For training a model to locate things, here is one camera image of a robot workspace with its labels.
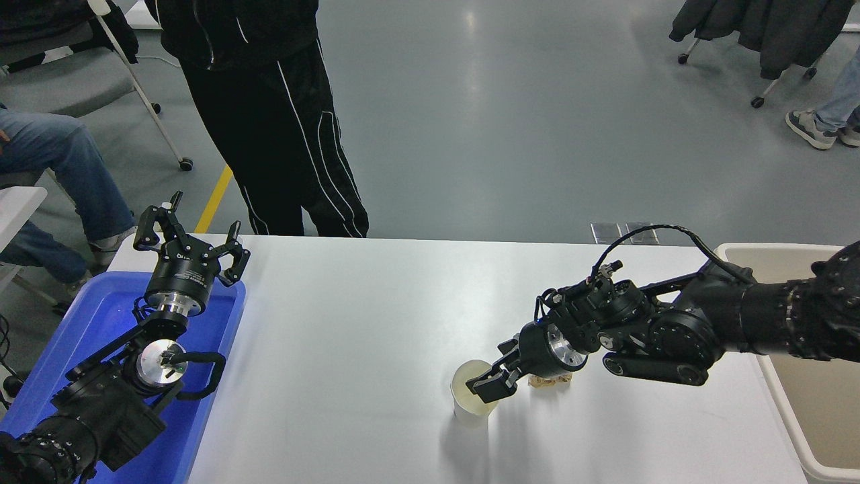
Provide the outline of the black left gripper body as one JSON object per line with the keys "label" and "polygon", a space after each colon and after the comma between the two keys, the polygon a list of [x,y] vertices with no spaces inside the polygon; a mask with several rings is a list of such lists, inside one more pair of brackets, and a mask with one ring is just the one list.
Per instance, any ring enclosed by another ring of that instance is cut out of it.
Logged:
{"label": "black left gripper body", "polygon": [[190,299],[194,306],[209,303],[215,275],[219,272],[219,263],[206,259],[213,247],[191,245],[188,251],[184,250],[184,245],[160,247],[159,260],[144,292],[148,305],[160,305],[172,294]]}

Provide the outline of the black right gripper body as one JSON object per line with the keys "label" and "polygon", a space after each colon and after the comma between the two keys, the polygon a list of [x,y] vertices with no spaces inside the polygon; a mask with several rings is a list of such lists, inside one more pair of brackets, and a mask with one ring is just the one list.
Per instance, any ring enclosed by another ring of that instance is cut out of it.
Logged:
{"label": "black right gripper body", "polygon": [[570,372],[564,360],[570,348],[555,325],[525,325],[519,332],[518,347],[521,374],[550,379]]}

